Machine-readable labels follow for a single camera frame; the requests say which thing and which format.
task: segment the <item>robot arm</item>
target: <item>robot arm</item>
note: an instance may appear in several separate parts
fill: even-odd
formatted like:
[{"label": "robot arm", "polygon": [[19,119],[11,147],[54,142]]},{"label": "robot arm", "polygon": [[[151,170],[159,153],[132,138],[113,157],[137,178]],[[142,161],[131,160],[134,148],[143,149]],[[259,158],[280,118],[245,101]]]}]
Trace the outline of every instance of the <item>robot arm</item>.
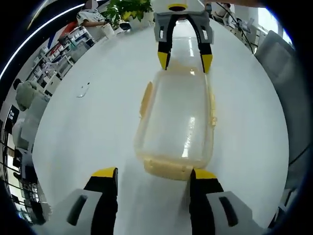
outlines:
[{"label": "robot arm", "polygon": [[154,0],[155,37],[158,44],[158,58],[166,70],[171,57],[172,37],[176,21],[187,19],[195,30],[202,60],[203,72],[208,73],[213,59],[211,46],[213,30],[210,18],[200,0]]}]

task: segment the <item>white shirt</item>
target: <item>white shirt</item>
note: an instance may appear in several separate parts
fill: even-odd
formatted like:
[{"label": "white shirt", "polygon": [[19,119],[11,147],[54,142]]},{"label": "white shirt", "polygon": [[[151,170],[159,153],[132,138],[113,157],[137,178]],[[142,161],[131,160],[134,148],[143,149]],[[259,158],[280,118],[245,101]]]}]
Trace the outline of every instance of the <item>white shirt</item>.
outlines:
[{"label": "white shirt", "polygon": [[[77,14],[77,22],[79,25],[81,25],[84,20],[87,20],[88,22],[104,22],[105,18],[98,12],[97,9],[86,9],[81,10]],[[101,27],[102,26],[86,27],[86,29],[92,35],[95,41],[99,41],[105,36],[105,33],[103,32]]]}]

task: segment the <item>white tabletop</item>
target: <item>white tabletop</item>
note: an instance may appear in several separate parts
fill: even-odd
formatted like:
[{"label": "white tabletop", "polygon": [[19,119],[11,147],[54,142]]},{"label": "white tabletop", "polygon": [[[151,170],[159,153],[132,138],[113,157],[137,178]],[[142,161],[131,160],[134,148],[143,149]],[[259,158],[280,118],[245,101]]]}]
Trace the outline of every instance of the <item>white tabletop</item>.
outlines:
[{"label": "white tabletop", "polygon": [[[270,79],[248,48],[216,22],[211,26],[214,58],[208,76],[218,122],[207,169],[267,227],[287,176],[284,113]],[[195,34],[179,24],[175,36]],[[98,42],[69,71],[45,110],[33,151],[39,182],[52,207],[83,188],[96,170],[116,166],[115,234],[191,234],[186,182],[146,173],[134,153],[140,103],[159,70],[154,32],[147,28]],[[86,95],[77,98],[89,82]]]}]

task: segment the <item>potted plant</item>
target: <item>potted plant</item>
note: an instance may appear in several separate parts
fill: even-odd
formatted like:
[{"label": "potted plant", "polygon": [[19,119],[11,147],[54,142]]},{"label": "potted plant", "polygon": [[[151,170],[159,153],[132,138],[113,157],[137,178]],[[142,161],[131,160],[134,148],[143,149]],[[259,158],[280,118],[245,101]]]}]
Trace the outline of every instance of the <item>potted plant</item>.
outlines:
[{"label": "potted plant", "polygon": [[151,0],[111,0],[107,10],[103,12],[113,26],[118,26],[121,21],[129,22],[132,28],[144,26],[153,20]]}]

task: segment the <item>transparent plastic container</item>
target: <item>transparent plastic container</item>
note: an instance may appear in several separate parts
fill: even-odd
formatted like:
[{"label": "transparent plastic container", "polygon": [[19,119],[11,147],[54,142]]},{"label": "transparent plastic container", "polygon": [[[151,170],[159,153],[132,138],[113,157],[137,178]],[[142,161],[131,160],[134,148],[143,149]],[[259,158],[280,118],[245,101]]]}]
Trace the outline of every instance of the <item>transparent plastic container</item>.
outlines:
[{"label": "transparent plastic container", "polygon": [[140,114],[134,148],[147,172],[188,180],[193,168],[207,166],[215,105],[195,38],[173,39],[168,69],[160,70],[148,84]]}]

